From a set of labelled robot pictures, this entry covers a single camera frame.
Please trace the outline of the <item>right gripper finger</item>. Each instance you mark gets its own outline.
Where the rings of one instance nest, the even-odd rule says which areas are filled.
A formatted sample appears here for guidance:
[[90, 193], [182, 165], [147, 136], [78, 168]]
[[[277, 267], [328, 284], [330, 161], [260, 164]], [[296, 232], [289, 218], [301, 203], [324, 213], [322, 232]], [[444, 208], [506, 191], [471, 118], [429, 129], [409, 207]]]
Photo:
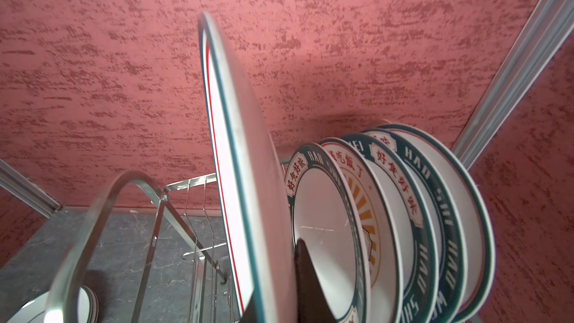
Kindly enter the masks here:
[[297, 240], [294, 264], [297, 283], [297, 321], [336, 322], [303, 239]]

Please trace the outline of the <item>chrome wire dish rack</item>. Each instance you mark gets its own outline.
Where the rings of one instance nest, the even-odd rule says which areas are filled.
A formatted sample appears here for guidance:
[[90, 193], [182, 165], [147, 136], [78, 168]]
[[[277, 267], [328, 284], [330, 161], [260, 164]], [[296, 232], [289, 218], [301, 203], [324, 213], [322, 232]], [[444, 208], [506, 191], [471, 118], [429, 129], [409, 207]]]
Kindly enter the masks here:
[[161, 186], [139, 171], [70, 183], [79, 215], [49, 287], [47, 322], [237, 322], [213, 174]]

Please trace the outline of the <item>white plate black quatrefoil emblem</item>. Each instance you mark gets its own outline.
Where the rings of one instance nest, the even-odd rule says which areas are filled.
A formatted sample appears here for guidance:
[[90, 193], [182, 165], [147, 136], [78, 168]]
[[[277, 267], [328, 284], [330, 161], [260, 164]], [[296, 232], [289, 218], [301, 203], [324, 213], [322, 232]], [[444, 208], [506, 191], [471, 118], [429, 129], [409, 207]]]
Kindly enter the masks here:
[[[7, 323], [43, 322], [49, 292], [30, 300], [7, 320]], [[78, 298], [78, 322], [96, 322], [99, 315], [99, 302], [93, 290], [82, 286]]]

